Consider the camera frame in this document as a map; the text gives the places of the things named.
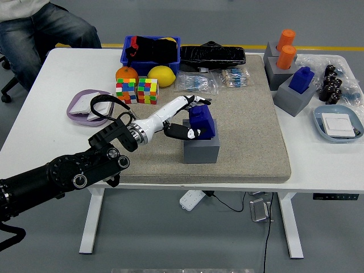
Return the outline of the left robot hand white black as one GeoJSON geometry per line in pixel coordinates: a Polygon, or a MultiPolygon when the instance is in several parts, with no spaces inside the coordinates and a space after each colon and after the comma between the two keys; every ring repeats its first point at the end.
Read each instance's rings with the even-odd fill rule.
{"type": "Polygon", "coordinates": [[[155,133],[163,131],[165,136],[179,139],[192,140],[205,132],[205,129],[192,129],[183,125],[171,123],[171,119],[180,111],[188,110],[195,106],[210,105],[210,99],[199,96],[178,96],[162,108],[151,114],[146,119],[138,119],[128,126],[129,131],[137,144],[145,145],[150,142],[155,133]]]}

